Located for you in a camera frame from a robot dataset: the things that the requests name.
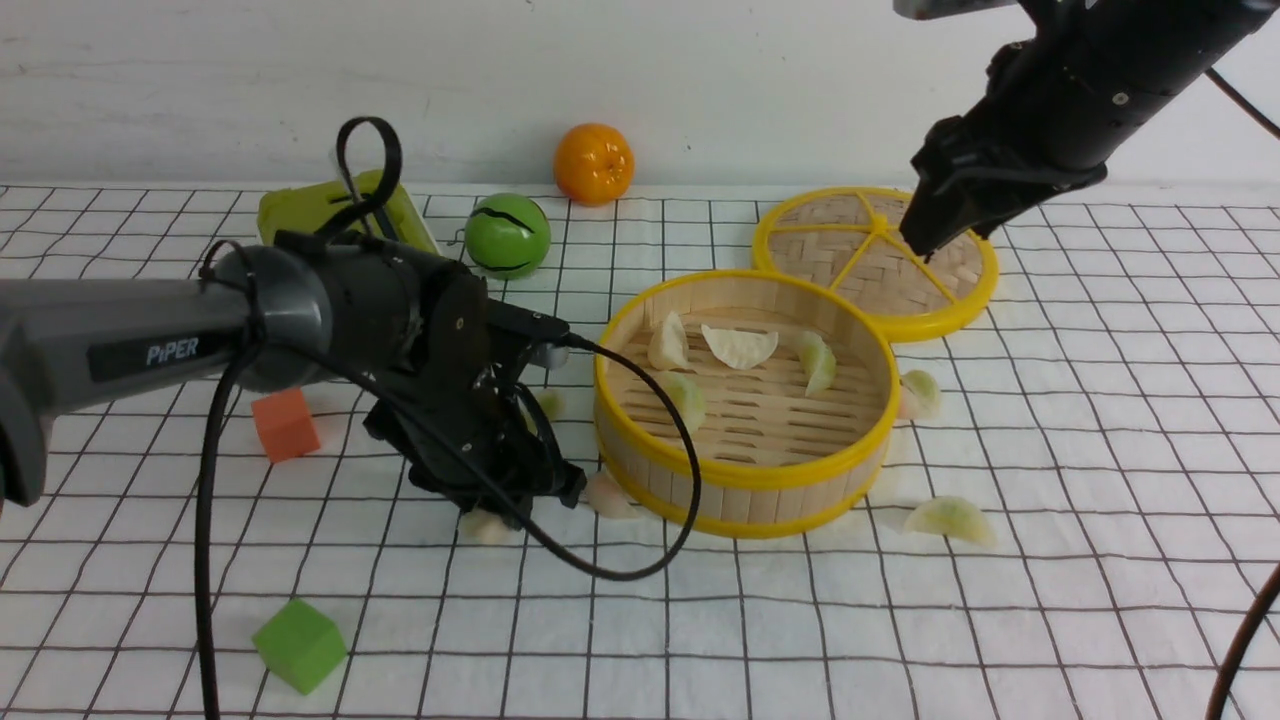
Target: white wall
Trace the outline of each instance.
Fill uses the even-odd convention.
[[[338,126],[390,119],[406,178],[545,182],[559,133],[618,126],[639,183],[911,182],[1018,8],[914,23],[892,0],[3,0],[0,178],[328,179]],[[1280,117],[1280,19],[1220,68]],[[1280,182],[1207,81],[1117,182]]]

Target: foam cube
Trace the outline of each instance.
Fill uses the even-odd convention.
[[[320,436],[301,388],[253,401],[253,424],[271,462],[283,462],[320,450]]]
[[[253,633],[266,669],[302,694],[316,689],[347,657],[338,625],[302,600],[291,600]]]

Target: orange cube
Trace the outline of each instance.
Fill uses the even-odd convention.
[[[253,401],[253,424],[271,462],[283,462],[320,450],[320,436],[301,388]]]

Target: yellow rim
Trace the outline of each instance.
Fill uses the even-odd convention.
[[[676,524],[684,524],[685,519],[689,518],[687,507],[677,507],[669,502],[659,500],[657,496],[646,491],[645,488],[636,484],[616,462],[608,456],[604,457],[604,465],[609,469],[609,474],[613,479],[622,486],[622,489],[631,493],[632,497],[640,505],[644,505],[658,516],[671,520]],[[781,538],[786,536],[797,536],[800,533],[806,533],[814,528],[826,525],[827,523],[840,518],[854,505],[858,505],[867,493],[870,491],[872,486],[876,483],[876,478],[879,477],[882,465],[877,465],[872,477],[867,478],[858,492],[840,501],[836,505],[823,510],[822,512],[815,512],[799,520],[791,520],[788,523],[773,523],[768,525],[753,525],[749,523],[726,523],[724,520],[716,520],[712,518],[699,518],[694,520],[694,529],[701,533],[710,533],[713,536],[723,536],[737,539],[767,539],[767,538]]]
[[[893,421],[897,418],[897,406],[901,401],[897,363],[895,361],[893,351],[890,347],[888,341],[884,340],[883,333],[865,313],[859,310],[852,302],[849,302],[844,297],[840,297],[838,295],[823,290],[813,283],[806,283],[781,273],[767,273],[760,270],[710,270],[684,275],[654,286],[627,302],[604,328],[604,333],[600,336],[600,345],[608,346],[609,338],[613,337],[621,319],[634,311],[637,311],[639,307],[650,297],[685,283],[712,278],[768,279],[795,286],[805,292],[812,292],[826,300],[836,302],[841,310],[849,313],[854,316],[854,319],[863,323],[868,328],[870,336],[876,338],[876,343],[879,347],[881,354],[883,354],[888,360],[890,396],[888,402],[884,406],[884,411],[881,414],[879,420],[876,421],[876,425],[873,425],[867,434],[859,438],[858,442],[850,445],[840,452],[836,452],[835,455],[828,455],[827,457],[812,460],[809,462],[800,462],[797,465],[786,465],[782,468],[751,468],[746,465],[733,465],[719,460],[699,459],[698,464],[701,469],[703,478],[705,479],[708,477],[713,477],[716,484],[728,488],[786,489],[824,482],[832,475],[844,473],[869,457],[870,454],[888,438],[890,432],[893,429]],[[613,427],[617,428],[617,430],[623,436],[623,441],[631,447],[639,450],[645,457],[658,462],[668,470],[675,470],[687,475],[690,466],[689,457],[685,454],[684,447],[677,448],[649,434],[648,430],[636,424],[636,421],[622,410],[622,406],[618,405],[618,401],[613,397],[613,392],[609,389],[608,383],[605,383],[607,363],[608,360],[603,356],[595,357],[595,397],[599,402],[596,413],[603,411]]]
[[[771,210],[760,224],[755,228],[755,238],[751,242],[751,263],[756,269],[767,273],[778,273],[783,277],[790,277],[781,273],[777,265],[773,264],[773,256],[769,252],[769,237],[776,231],[792,228],[776,228],[774,223],[782,214],[796,208],[797,205],[804,205],[805,202],[812,202],[822,197],[829,197],[833,195],[854,195],[863,205],[867,208],[868,213],[872,211],[870,204],[867,201],[865,193],[884,195],[888,197],[896,197],[899,200],[910,200],[911,193],[902,192],[897,190],[887,190],[878,187],[832,187],[826,190],[817,190],[814,192],[806,192],[804,195],[797,195],[786,202],[780,204],[777,208]],[[914,316],[901,316],[901,315],[876,315],[870,313],[863,313],[864,316],[869,318],[869,322],[879,329],[888,342],[919,342],[924,340],[933,340],[942,337],[945,334],[954,333],[969,323],[972,323],[982,310],[991,301],[992,293],[996,292],[996,282],[1000,278],[1000,260],[996,258],[995,249],[991,247],[989,242],[984,242],[978,237],[977,233],[969,232],[969,236],[974,240],[978,246],[978,252],[982,254],[982,275],[978,278],[978,284],[963,299],[956,300],[956,297],[945,288],[942,282],[929,270],[928,265],[920,261],[914,252],[910,251],[901,241],[892,237],[884,228],[877,228],[873,223],[872,225],[800,225],[800,229],[813,229],[815,227],[829,228],[829,229],[860,229],[869,233],[867,242],[859,249],[858,252],[845,264],[845,268],[837,274],[836,279],[829,287],[823,290],[831,291],[835,295],[835,288],[840,287],[840,283],[845,282],[845,277],[849,272],[858,264],[861,259],[861,250],[870,245],[872,241],[888,242],[902,252],[911,263],[919,268],[924,277],[938,288],[940,292],[947,300],[951,300],[951,305],[929,313],[927,315],[914,315]]]

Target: piper logo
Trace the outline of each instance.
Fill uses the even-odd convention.
[[[163,345],[152,345],[147,347],[147,368],[152,368],[155,365],[164,365],[173,360],[186,360],[187,357],[195,357],[197,345],[200,345],[198,337],[175,340],[173,342],[165,342]]]

